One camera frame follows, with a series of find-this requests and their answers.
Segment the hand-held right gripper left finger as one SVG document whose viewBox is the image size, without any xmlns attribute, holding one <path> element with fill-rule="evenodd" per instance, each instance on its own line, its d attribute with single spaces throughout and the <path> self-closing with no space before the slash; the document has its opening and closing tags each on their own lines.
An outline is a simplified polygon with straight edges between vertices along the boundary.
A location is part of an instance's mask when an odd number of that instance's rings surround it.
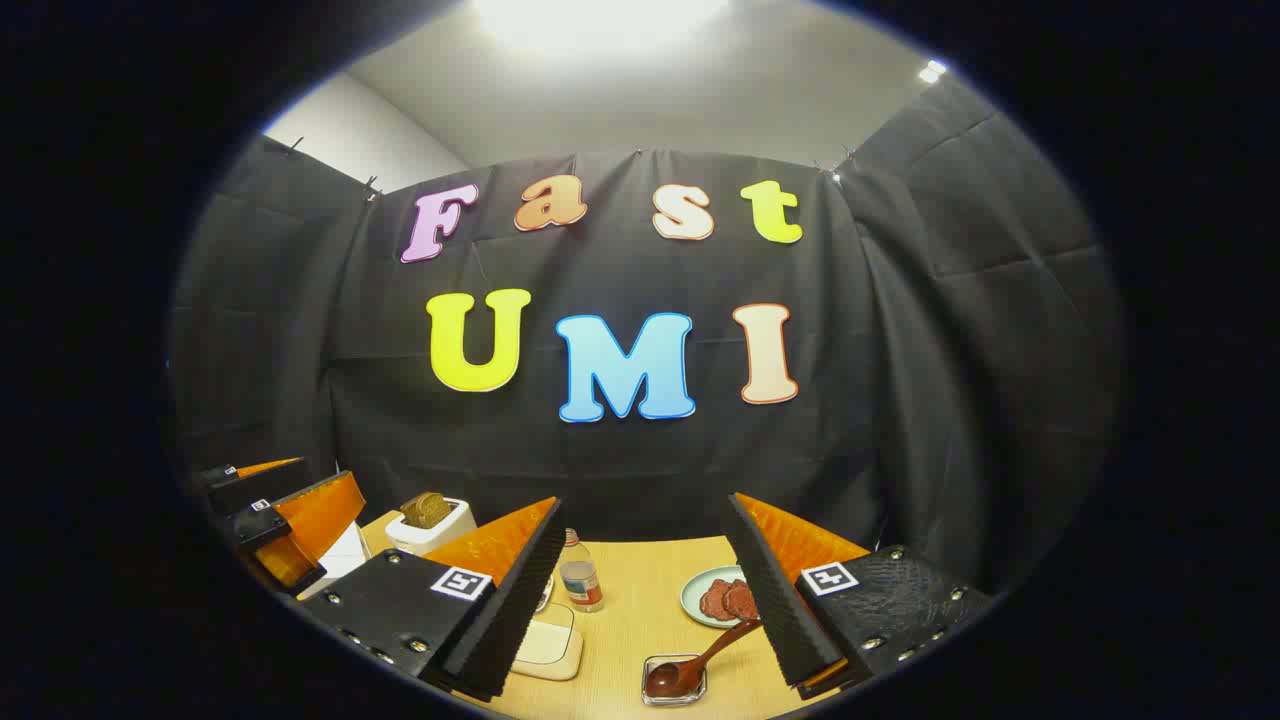
<svg viewBox="0 0 1280 720">
<path fill-rule="evenodd" d="M 561 509 L 548 497 L 425 555 L 385 550 L 301 606 L 381 667 L 489 701 L 559 560 Z"/>
</svg>

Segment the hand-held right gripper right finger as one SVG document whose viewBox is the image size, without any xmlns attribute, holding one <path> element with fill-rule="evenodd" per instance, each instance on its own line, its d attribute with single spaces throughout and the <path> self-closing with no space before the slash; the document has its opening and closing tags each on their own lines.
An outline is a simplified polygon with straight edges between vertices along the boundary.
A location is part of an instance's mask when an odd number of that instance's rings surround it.
<svg viewBox="0 0 1280 720">
<path fill-rule="evenodd" d="M 783 680 L 804 700 L 915 662 L 993 603 L 904 544 L 865 550 L 746 495 L 727 503 L 724 536 Z"/>
</svg>

